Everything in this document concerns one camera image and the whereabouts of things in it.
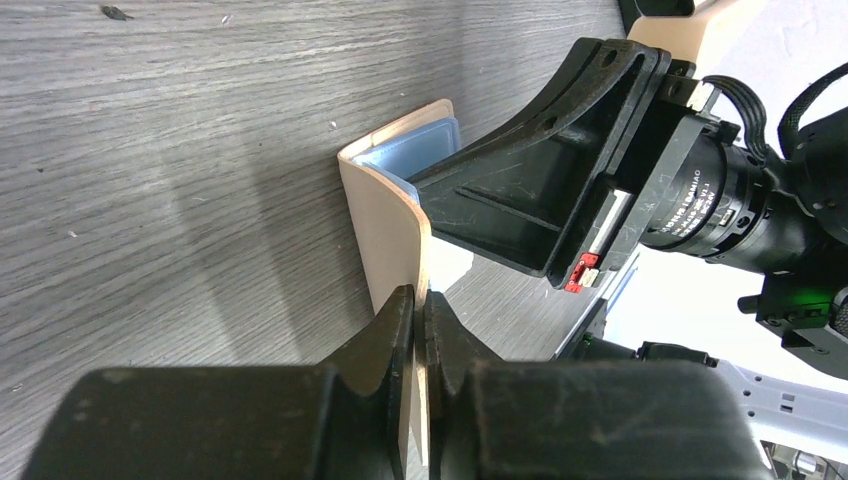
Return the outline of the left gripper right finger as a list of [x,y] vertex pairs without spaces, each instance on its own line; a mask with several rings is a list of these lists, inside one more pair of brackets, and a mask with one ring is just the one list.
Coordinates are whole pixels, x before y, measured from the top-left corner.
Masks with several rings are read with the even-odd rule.
[[766,479],[711,367],[603,353],[507,361],[444,295],[423,308],[433,479]]

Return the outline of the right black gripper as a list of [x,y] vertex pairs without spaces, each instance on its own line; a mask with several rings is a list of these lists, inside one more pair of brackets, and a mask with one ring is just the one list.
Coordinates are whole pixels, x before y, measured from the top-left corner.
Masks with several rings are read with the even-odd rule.
[[838,67],[764,139],[759,97],[696,78],[661,49],[568,59],[578,122],[511,154],[439,161],[411,182],[435,237],[524,274],[591,287],[636,244],[795,282],[847,259],[847,113],[800,118]]

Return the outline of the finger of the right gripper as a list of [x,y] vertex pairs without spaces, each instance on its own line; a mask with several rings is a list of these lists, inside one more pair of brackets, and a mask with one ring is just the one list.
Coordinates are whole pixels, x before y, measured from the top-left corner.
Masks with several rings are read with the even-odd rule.
[[601,121],[602,134],[627,124],[646,101],[646,46],[629,40],[580,38],[542,90],[461,156],[511,154],[565,131]]

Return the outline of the beige leather card holder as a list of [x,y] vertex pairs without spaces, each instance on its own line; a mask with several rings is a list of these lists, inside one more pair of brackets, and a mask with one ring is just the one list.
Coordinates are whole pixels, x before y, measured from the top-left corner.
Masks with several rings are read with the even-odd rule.
[[407,446],[437,474],[444,457],[440,346],[459,328],[445,289],[471,254],[435,238],[413,175],[461,146],[453,103],[424,105],[343,147],[337,155],[374,319],[330,357],[362,400],[353,444],[391,476],[406,473]]

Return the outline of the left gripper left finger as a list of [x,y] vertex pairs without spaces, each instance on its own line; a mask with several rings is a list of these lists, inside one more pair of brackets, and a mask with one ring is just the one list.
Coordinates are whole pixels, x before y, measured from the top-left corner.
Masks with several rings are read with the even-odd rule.
[[27,479],[401,479],[415,291],[314,365],[103,368],[65,395]]

